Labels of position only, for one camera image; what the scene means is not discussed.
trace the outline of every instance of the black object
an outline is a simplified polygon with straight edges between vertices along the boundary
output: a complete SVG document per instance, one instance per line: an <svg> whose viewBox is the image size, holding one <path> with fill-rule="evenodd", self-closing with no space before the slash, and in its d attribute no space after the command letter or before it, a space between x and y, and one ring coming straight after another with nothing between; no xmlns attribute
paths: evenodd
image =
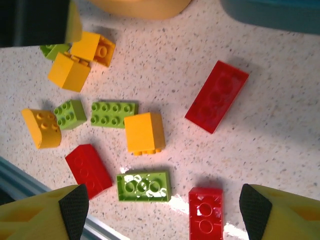
<svg viewBox="0 0 320 240"><path fill-rule="evenodd" d="M79 185L59 201L62 219L70 240L79 240L89 209L87 188Z"/></svg>
<svg viewBox="0 0 320 240"><path fill-rule="evenodd" d="M70 0L0 0L0 48L63 44Z"/></svg>
<svg viewBox="0 0 320 240"><path fill-rule="evenodd" d="M9 204L14 202L15 200L5 191L0 188L0 206L4 204Z"/></svg>
<svg viewBox="0 0 320 240"><path fill-rule="evenodd" d="M250 240L261 240L268 223L272 203L249 184L242 186L240 212Z"/></svg>

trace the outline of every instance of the green brick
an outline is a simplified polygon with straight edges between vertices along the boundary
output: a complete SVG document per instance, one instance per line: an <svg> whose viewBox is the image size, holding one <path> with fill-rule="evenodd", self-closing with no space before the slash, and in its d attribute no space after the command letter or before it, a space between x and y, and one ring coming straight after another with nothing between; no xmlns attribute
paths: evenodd
<svg viewBox="0 0 320 240"><path fill-rule="evenodd" d="M42 45L40 49L47 59L54 61L58 53L68 52L70 46L68 44Z"/></svg>
<svg viewBox="0 0 320 240"><path fill-rule="evenodd" d="M91 106L91 126L105 128L125 128L125 117L138 113L134 102L94 102Z"/></svg>
<svg viewBox="0 0 320 240"><path fill-rule="evenodd" d="M119 201L169 202L171 187L169 173L144 172L116 176Z"/></svg>
<svg viewBox="0 0 320 240"><path fill-rule="evenodd" d="M54 109L56 123L61 130L74 129L87 121L80 100L69 100Z"/></svg>

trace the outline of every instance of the toy brick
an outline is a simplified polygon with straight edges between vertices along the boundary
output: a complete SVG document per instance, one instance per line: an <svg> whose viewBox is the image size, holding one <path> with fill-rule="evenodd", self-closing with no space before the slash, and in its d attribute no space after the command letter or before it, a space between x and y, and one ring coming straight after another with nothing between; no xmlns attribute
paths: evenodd
<svg viewBox="0 0 320 240"><path fill-rule="evenodd" d="M88 64L68 52L58 52L48 78L60 88L79 93L91 70Z"/></svg>
<svg viewBox="0 0 320 240"><path fill-rule="evenodd" d="M91 109L91 126L124 129L124 118L137 114L138 104L133 102L94 102Z"/></svg>
<svg viewBox="0 0 320 240"><path fill-rule="evenodd" d="M71 54L109 67L116 45L97 33L84 31L82 38L74 42Z"/></svg>
<svg viewBox="0 0 320 240"><path fill-rule="evenodd" d="M110 188L111 177L91 144L79 145L65 157L78 184L85 184L89 199Z"/></svg>
<svg viewBox="0 0 320 240"><path fill-rule="evenodd" d="M190 240L223 240L223 190L194 187L189 192Z"/></svg>
<svg viewBox="0 0 320 240"><path fill-rule="evenodd" d="M218 61L185 118L213 134L249 74Z"/></svg>
<svg viewBox="0 0 320 240"><path fill-rule="evenodd" d="M119 174L116 183L119 201L168 202L171 199L168 172Z"/></svg>
<svg viewBox="0 0 320 240"><path fill-rule="evenodd" d="M71 130L87 121L80 100L69 100L54 109L57 124L61 130Z"/></svg>
<svg viewBox="0 0 320 240"><path fill-rule="evenodd" d="M54 61L58 55L58 53L64 53L69 51L70 46L68 44L53 44L53 45L42 45L40 46L40 50L43 55L49 59Z"/></svg>
<svg viewBox="0 0 320 240"><path fill-rule="evenodd" d="M124 118L128 151L135 156L159 153L166 147L160 113L143 113Z"/></svg>
<svg viewBox="0 0 320 240"><path fill-rule="evenodd" d="M21 114L37 149L60 145L61 131L52 112L25 108Z"/></svg>

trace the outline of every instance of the granite countertop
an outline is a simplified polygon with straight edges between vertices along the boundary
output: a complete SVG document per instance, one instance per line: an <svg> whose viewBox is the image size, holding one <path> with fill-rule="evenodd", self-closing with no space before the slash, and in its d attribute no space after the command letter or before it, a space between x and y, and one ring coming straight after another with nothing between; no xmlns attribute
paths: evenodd
<svg viewBox="0 0 320 240"><path fill-rule="evenodd" d="M114 185L90 201L89 212L132 240L189 237L188 192L224 190L225 239L248 239L239 210L244 183L320 200L320 36L245 25L219 1L193 0L164 21L112 16L77 1L86 31L116 42L110 68L93 64L81 93L47 78L52 62L38 47L0 49L0 155L52 189L75 184L64 159L93 144L109 173L169 170L168 203L119 202ZM217 60L250 77L214 134L184 118ZM87 116L99 99L139 101L160 111L166 148L127 152L123 129L80 127L62 132L58 148L36 150L23 108L53 110L81 99Z"/></svg>

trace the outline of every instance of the teal container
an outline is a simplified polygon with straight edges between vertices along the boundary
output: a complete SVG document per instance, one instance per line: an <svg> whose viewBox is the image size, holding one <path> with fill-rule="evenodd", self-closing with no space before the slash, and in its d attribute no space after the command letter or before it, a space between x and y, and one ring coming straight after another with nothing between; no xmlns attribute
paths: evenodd
<svg viewBox="0 0 320 240"><path fill-rule="evenodd" d="M237 21L320 35L320 0L220 0Z"/></svg>

